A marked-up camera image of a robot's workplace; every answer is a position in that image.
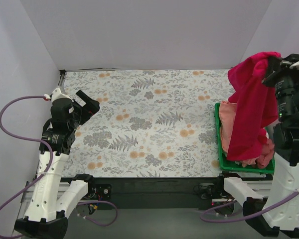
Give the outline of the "magenta red t-shirt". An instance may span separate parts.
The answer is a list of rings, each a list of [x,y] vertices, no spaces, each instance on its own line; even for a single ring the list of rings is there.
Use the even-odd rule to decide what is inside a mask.
[[[229,97],[236,114],[227,153],[229,161],[258,158],[267,142],[265,127],[278,118],[275,89],[265,86],[268,58],[279,52],[260,52],[228,71],[228,80],[235,92]]]

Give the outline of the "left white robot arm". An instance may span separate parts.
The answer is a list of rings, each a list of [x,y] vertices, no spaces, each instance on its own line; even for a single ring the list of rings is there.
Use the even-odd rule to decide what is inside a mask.
[[[95,196],[96,187],[89,174],[76,175],[68,189],[58,196],[62,172],[75,141],[78,126],[86,123],[99,109],[99,102],[79,90],[76,95],[83,106],[55,89],[51,95],[51,118],[45,123],[39,146],[38,181],[23,218],[14,229],[35,239],[62,239],[68,228],[68,218],[82,199]]]

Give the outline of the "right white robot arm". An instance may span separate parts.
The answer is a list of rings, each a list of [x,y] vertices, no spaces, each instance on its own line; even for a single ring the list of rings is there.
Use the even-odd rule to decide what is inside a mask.
[[[284,233],[299,239],[299,54],[271,58],[269,63],[263,82],[275,88],[279,113],[270,193],[261,196],[239,177],[225,177],[215,191],[221,198],[233,196],[242,206],[243,220],[261,235]]]

